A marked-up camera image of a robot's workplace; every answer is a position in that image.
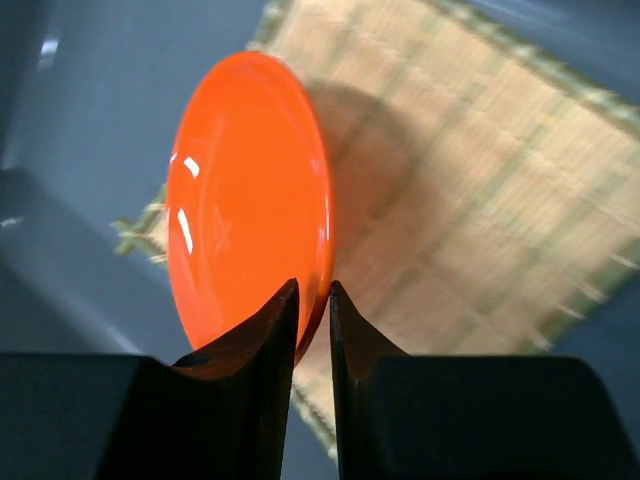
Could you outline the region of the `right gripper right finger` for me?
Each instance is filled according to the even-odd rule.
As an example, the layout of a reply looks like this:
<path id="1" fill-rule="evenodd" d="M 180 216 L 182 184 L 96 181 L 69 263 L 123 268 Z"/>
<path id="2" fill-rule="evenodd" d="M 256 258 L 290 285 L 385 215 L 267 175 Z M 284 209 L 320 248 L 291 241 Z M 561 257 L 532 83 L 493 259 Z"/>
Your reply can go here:
<path id="1" fill-rule="evenodd" d="M 582 360 L 411 355 L 329 295 L 343 479 L 635 479 L 639 461 Z"/>

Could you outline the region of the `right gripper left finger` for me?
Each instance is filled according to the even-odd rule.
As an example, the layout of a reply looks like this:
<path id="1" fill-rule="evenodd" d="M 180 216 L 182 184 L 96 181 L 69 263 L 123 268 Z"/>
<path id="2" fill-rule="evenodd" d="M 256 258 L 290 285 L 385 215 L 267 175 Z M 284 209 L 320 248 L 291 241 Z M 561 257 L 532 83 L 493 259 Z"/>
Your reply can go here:
<path id="1" fill-rule="evenodd" d="M 299 287 L 167 365 L 136 355 L 1 357 L 5 479 L 276 479 Z"/>

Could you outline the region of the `orange plastic plate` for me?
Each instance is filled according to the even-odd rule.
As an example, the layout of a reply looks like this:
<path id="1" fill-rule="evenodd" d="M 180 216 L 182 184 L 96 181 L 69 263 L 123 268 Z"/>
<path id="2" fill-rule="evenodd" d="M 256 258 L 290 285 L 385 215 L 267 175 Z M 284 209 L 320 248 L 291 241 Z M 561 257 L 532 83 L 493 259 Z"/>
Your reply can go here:
<path id="1" fill-rule="evenodd" d="M 192 347 L 295 279 L 305 354 L 333 275 L 334 189 L 319 119 L 283 62 L 245 51 L 205 75 L 176 133 L 165 212 L 170 285 Z"/>

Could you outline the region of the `woven bamboo mat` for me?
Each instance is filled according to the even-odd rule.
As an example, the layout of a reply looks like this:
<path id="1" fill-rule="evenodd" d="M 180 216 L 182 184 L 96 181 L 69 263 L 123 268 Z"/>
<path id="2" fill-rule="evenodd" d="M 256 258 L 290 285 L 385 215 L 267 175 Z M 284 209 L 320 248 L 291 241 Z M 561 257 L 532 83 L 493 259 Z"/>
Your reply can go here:
<path id="1" fill-rule="evenodd" d="M 639 272 L 639 109 L 469 1 L 271 1 L 306 84 L 336 273 L 417 354 L 545 353 Z"/>

